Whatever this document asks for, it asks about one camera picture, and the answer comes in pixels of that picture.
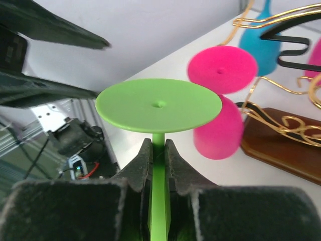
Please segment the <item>blue plastic wine glass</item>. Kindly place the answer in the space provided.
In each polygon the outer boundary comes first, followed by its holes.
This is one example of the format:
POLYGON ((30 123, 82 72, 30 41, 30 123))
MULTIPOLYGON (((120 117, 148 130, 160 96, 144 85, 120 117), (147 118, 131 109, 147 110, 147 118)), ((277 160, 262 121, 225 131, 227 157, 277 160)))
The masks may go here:
POLYGON ((258 65, 257 76, 271 74, 277 68, 277 57, 281 43, 261 40, 260 36, 269 27, 259 29, 245 29, 238 47, 253 56, 258 65))

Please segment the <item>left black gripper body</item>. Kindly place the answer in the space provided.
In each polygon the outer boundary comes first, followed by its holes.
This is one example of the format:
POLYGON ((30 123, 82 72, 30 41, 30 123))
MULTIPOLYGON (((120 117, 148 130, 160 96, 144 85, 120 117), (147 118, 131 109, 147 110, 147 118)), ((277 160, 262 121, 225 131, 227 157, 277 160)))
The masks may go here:
POLYGON ((1 69, 22 73, 28 41, 1 25, 1 69))

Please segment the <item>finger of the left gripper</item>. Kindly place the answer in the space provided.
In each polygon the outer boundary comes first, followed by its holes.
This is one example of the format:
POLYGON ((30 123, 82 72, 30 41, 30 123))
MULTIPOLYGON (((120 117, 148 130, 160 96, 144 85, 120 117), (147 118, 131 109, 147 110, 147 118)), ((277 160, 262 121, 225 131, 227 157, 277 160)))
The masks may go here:
POLYGON ((48 11, 34 1, 1 1, 1 25, 33 40, 104 49, 110 43, 48 11))
POLYGON ((62 99, 95 99, 98 93, 67 84, 1 72, 1 106, 29 108, 62 99))

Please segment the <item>gold wire wine glass rack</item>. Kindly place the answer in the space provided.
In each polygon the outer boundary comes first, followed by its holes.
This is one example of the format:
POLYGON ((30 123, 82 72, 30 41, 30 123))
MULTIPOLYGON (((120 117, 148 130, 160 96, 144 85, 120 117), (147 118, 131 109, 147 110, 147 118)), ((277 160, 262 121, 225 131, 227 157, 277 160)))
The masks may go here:
MULTIPOLYGON (((281 32, 294 26, 320 19, 320 4, 291 9, 276 15, 269 11, 266 1, 261 14, 255 19, 245 16, 235 19, 236 29, 259 29, 269 27, 261 40, 281 43, 277 65, 304 72, 319 72, 309 81, 304 92, 315 106, 320 106, 316 93, 320 89, 320 66, 283 61, 284 56, 303 55, 310 40, 303 37, 282 36, 281 32)), ((252 158, 292 173, 298 177, 320 184, 320 121, 294 115, 273 108, 261 108, 246 99, 238 102, 241 113, 246 114, 245 129, 241 141, 244 153, 252 158)))

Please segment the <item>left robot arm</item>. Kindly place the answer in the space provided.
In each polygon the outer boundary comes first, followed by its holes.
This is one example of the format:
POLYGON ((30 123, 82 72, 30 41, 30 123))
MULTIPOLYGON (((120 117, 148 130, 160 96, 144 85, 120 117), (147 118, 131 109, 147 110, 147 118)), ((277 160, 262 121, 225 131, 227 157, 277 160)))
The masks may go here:
POLYGON ((23 73, 28 40, 104 49, 104 38, 46 10, 34 1, 1 1, 1 105, 34 112, 58 153, 71 157, 105 147, 101 128, 70 118, 63 99, 93 100, 91 90, 23 73))

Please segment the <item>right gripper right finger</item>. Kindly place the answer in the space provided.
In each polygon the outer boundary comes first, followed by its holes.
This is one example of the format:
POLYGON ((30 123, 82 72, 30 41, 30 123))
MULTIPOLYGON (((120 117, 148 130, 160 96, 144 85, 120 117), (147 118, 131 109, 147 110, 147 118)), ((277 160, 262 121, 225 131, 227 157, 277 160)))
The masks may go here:
POLYGON ((309 196, 288 186, 219 186, 165 144, 169 240, 320 240, 309 196))

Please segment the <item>pink plastic wine glass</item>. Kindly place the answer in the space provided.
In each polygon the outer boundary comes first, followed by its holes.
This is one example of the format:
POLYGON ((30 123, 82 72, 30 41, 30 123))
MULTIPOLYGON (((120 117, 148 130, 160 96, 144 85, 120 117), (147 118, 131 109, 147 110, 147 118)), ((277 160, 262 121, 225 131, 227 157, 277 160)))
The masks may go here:
POLYGON ((233 46, 207 48, 189 61, 190 82, 213 91, 222 106, 217 117, 193 130, 194 145, 204 157, 221 160, 237 151, 243 135, 243 120, 237 105, 226 95, 247 87, 257 72, 254 57, 233 46))
MULTIPOLYGON (((317 65, 320 66, 320 49, 321 47, 321 39, 318 40, 318 42, 315 44, 312 53, 310 55, 308 64, 309 65, 317 65)), ((315 72, 315 71, 308 71, 306 70, 304 72, 305 77, 309 77, 309 78, 315 78, 317 75, 319 75, 319 72, 315 72)))

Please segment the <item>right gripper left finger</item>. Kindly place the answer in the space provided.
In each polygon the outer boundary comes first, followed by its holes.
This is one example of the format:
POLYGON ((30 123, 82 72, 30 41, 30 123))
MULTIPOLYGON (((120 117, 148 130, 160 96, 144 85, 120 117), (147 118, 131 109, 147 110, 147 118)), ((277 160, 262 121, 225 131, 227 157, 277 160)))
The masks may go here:
POLYGON ((110 179, 17 183, 1 240, 149 240, 152 143, 110 179))

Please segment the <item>green plastic wine glass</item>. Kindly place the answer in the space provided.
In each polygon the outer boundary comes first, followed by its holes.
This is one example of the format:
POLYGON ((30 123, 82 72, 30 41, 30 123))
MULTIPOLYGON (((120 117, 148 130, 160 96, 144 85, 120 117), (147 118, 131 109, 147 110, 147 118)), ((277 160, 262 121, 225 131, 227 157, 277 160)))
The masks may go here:
POLYGON ((221 110, 217 94, 175 79, 137 79, 116 84, 96 99, 99 115, 127 131, 152 134, 151 240, 168 240, 170 205, 165 179, 165 135, 212 121, 221 110))

